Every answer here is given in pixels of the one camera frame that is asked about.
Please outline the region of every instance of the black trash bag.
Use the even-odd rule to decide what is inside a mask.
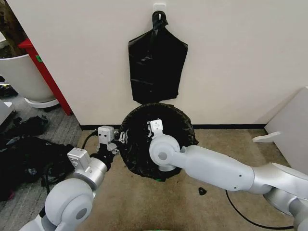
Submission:
[[[152,30],[128,43],[133,99],[141,104],[177,97],[188,48],[165,28],[163,11],[154,12],[152,21]]]
[[[55,144],[37,137],[20,136],[10,140],[0,149],[1,162],[0,200],[8,199],[11,191],[23,182],[35,182],[44,174],[45,167],[51,164],[49,177],[53,182],[74,170],[67,158],[72,145]]]
[[[149,154],[152,137],[149,137],[148,121],[161,119],[164,134],[173,136],[182,146],[197,145],[193,126],[190,119],[173,105],[163,103],[149,103],[134,109],[124,119],[119,132],[126,132],[127,140],[118,143],[121,156],[128,169],[142,177],[165,181],[180,173],[180,168],[169,172],[158,169]]]
[[[34,116],[22,122],[22,118],[14,119],[14,127],[9,129],[5,135],[16,137],[21,135],[39,136],[47,129],[48,119],[46,116]]]

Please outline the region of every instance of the gray carpet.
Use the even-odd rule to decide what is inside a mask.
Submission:
[[[61,107],[44,112],[43,109],[30,107],[21,96],[1,99],[12,102],[16,109],[16,114],[6,121],[9,123],[8,127],[12,124],[14,117],[20,116],[22,119],[28,119],[32,116],[45,115],[49,126],[39,138],[58,144],[77,145],[81,134],[79,123],[74,115],[66,115]],[[0,202],[0,231],[17,231],[34,219],[43,208],[46,195],[46,189],[41,187],[40,180],[21,185],[12,200]]]

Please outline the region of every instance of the beige carpet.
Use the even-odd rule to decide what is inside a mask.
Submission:
[[[251,166],[267,162],[287,165],[272,143],[253,143],[266,134],[254,130],[196,130],[199,146],[227,154]],[[82,132],[79,147],[90,131]],[[86,149],[96,150],[92,137]],[[198,188],[207,193],[199,195]],[[288,226],[293,219],[271,207],[261,195],[231,192],[236,207],[254,222]],[[91,215],[79,231],[264,231],[242,219],[229,204],[225,191],[188,177],[184,171],[166,182],[131,173],[121,156],[116,156],[98,192]]]

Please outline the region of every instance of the hanging plastic bag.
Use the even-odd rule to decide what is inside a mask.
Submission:
[[[128,43],[133,99],[141,104],[177,97],[188,48],[165,28],[163,11],[155,11],[152,22],[152,30]]]

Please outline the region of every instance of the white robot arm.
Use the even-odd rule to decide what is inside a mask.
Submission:
[[[294,216],[294,229],[308,230],[308,176],[276,163],[250,167],[239,161],[196,145],[180,146],[163,134],[161,120],[150,122],[154,133],[151,159],[161,171],[180,167],[192,178],[229,191],[245,190],[264,195],[276,209]]]
[[[173,137],[163,134],[161,120],[151,121],[150,127],[153,133],[150,157],[161,171],[180,167],[189,176],[225,190],[262,194],[275,208],[294,216],[296,231],[308,230],[307,175],[275,163],[250,167],[227,155],[195,145],[180,149]],[[100,144],[116,154],[118,150],[111,143],[113,139],[112,127],[99,128]],[[68,157],[75,166],[77,179],[57,184],[47,197],[46,214],[40,213],[20,231],[73,231],[90,214],[95,191],[110,163],[90,158],[83,149],[73,149]]]

